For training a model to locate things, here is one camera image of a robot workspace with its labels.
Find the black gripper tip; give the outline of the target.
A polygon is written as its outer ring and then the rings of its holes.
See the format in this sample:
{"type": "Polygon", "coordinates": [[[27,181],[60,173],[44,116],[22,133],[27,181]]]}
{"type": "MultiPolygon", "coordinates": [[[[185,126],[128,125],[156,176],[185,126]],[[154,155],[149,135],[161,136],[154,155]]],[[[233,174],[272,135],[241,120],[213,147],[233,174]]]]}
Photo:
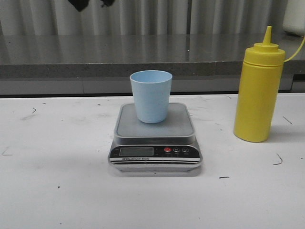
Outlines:
{"type": "MultiPolygon", "coordinates": [[[[77,10],[83,11],[88,7],[90,0],[68,0],[68,2],[77,10]]],[[[114,4],[114,0],[101,0],[101,7],[110,7],[114,4]]]]}

